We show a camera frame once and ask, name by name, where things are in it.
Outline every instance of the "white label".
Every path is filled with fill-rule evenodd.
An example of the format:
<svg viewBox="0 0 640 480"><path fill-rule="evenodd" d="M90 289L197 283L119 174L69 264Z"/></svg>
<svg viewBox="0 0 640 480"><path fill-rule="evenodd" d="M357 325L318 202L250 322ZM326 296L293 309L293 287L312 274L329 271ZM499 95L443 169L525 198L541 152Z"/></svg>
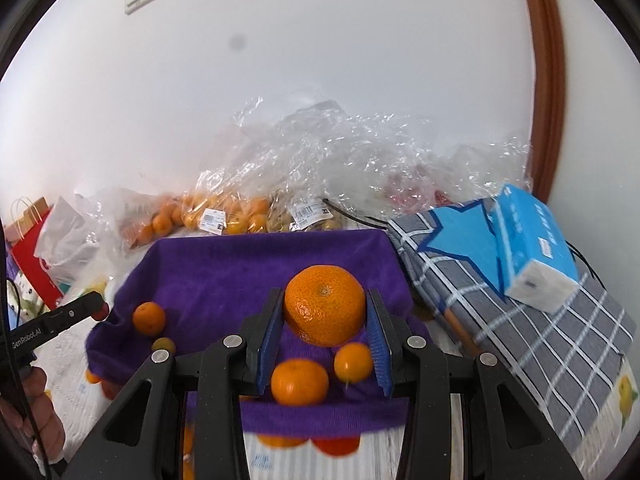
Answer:
<svg viewBox="0 0 640 480"><path fill-rule="evenodd" d="M207 233L221 235L225 228L225 212L217 209L205 209L200 219L200 229Z"/></svg>
<svg viewBox="0 0 640 480"><path fill-rule="evenodd" d="M544 238L538 238L540 242L540 250L542 254L544 254L547 258L553 259L553 255L551 254L551 245Z"/></svg>
<svg viewBox="0 0 640 480"><path fill-rule="evenodd" d="M321 220L328 220L334 216L322 203L322 200L313 200L312 202L306 202L302 205L294 206L291 210L291 216L293 216L292 231L302 231L310 225L315 224Z"/></svg>

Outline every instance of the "red paper bag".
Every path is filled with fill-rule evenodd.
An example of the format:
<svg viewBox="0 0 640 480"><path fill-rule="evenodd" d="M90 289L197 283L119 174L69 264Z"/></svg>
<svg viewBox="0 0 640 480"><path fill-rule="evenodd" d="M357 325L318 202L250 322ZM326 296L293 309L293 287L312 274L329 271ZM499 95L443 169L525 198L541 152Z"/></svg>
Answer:
<svg viewBox="0 0 640 480"><path fill-rule="evenodd" d="M11 249L11 254L37 295L42 298L42 301L50 310L53 310L58 306L57 301L62 298L62 292L44 271L40 265L40 259L33 256L38 236L40 236L40 231L49 212L50 210L44 213L40 221L29 229L21 240L15 243Z"/></svg>

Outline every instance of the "human hand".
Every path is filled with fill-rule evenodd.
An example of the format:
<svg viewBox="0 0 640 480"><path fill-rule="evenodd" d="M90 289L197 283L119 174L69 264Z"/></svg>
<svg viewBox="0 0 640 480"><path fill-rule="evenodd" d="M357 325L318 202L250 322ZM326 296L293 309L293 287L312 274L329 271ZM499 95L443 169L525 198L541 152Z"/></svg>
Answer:
<svg viewBox="0 0 640 480"><path fill-rule="evenodd" d="M51 399L44 393L46 384L46 373L42 368L37 367L33 367L29 376L22 380L25 395L31 397L31 412L40 430L40 437L47 457L50 460L55 460L62 453L62 447L65 444L65 428L53 409ZM22 420L16 409L1 397L0 412L9 427L24 432L26 436L35 436L30 421L28 419ZM38 443L35 440L31 452L39 454Z"/></svg>

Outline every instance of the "gray checkered cloth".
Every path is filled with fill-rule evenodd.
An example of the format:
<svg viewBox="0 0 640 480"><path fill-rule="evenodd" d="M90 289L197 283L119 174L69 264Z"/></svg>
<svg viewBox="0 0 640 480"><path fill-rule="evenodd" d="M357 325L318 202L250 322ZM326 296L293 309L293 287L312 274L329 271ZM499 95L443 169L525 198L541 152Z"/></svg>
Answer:
<svg viewBox="0 0 640 480"><path fill-rule="evenodd" d="M483 351L501 357L573 452L615 384L636 324L579 260L580 289L558 312L502 300L468 262L417 252L434 227L428 212L390 222L415 288L444 325L450 309Z"/></svg>

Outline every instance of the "silver screw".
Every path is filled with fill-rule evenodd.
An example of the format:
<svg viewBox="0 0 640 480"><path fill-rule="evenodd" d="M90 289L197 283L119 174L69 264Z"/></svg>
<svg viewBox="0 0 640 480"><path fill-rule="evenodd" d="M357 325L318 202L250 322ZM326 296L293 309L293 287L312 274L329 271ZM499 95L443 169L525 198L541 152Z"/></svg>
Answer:
<svg viewBox="0 0 640 480"><path fill-rule="evenodd" d="M412 335L409 339L406 340L406 343L411 348L424 348L425 346L427 346L427 342L423 337L419 335Z"/></svg>
<svg viewBox="0 0 640 480"><path fill-rule="evenodd" d="M151 354L151 360L155 363L164 363L169 358L167 350L156 350Z"/></svg>
<svg viewBox="0 0 640 480"><path fill-rule="evenodd" d="M239 335L228 335L222 342L227 348L235 348L242 344L242 338Z"/></svg>
<svg viewBox="0 0 640 480"><path fill-rule="evenodd" d="M480 362L485 366L495 366L498 364L498 358L489 352L485 352L480 356Z"/></svg>

